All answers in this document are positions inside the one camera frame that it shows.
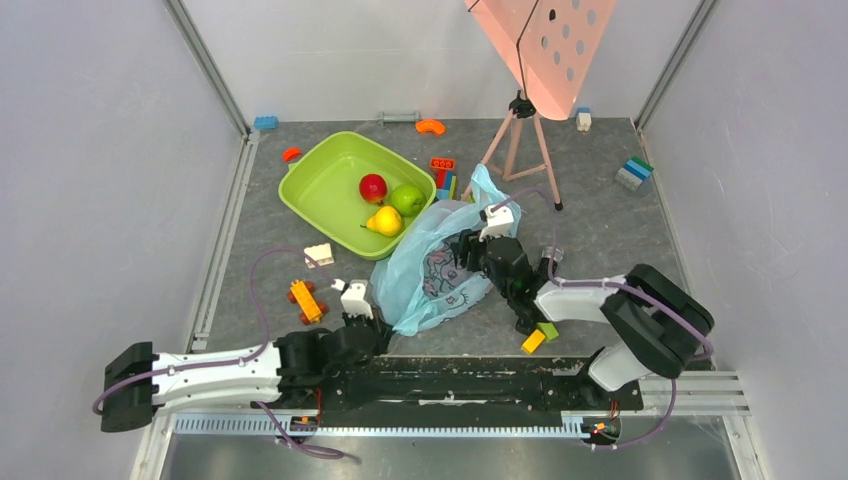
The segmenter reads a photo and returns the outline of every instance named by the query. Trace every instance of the yellow pear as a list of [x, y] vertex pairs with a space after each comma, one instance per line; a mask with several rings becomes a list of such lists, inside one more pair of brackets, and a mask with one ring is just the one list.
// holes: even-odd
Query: yellow pear
[[385, 206], [365, 222], [365, 228], [387, 237], [394, 237], [403, 228], [403, 219], [394, 207]]

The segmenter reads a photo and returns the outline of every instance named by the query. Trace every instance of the green plastic bin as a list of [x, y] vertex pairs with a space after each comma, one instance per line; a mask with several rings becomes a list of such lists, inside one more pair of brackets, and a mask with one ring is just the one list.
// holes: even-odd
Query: green plastic bin
[[424, 193], [426, 205], [436, 197], [436, 182], [427, 172], [358, 133], [338, 132], [291, 165], [280, 182], [280, 200], [334, 242], [366, 260], [380, 260], [392, 253], [415, 218], [404, 217], [396, 237], [362, 228], [380, 208], [359, 195], [359, 181], [369, 173], [383, 176], [389, 194], [411, 183]]

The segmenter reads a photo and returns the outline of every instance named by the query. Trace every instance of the red apple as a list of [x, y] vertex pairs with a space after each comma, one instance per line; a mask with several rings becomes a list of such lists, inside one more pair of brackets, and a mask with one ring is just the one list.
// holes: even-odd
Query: red apple
[[369, 173], [359, 181], [359, 194], [368, 203], [380, 203], [388, 193], [386, 181], [376, 173]]

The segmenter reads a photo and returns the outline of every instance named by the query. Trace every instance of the blue plastic bag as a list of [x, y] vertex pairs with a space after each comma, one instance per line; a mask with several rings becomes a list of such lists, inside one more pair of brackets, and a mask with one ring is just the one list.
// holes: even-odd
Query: blue plastic bag
[[[453, 318], [479, 302], [491, 288], [480, 273], [454, 266], [450, 243], [459, 232], [484, 226], [480, 210], [506, 200], [489, 172], [477, 165], [471, 176], [475, 203], [441, 200], [423, 211], [409, 227], [391, 257], [377, 262], [371, 274], [372, 296], [394, 331], [412, 336]], [[521, 209], [512, 210], [515, 236]]]

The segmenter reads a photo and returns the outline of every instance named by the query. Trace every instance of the green block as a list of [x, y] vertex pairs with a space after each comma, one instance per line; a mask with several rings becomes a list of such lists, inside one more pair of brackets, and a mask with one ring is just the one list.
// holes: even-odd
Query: green block
[[642, 168], [644, 168], [645, 170], [647, 170], [649, 172], [654, 171], [654, 167], [648, 165], [647, 163], [644, 162], [644, 160], [642, 160], [639, 157], [630, 157], [630, 160], [633, 160], [634, 162], [638, 163], [639, 165], [642, 166]]
[[553, 323], [539, 322], [536, 324], [536, 330], [545, 334], [545, 343], [548, 343], [559, 336], [559, 332]]

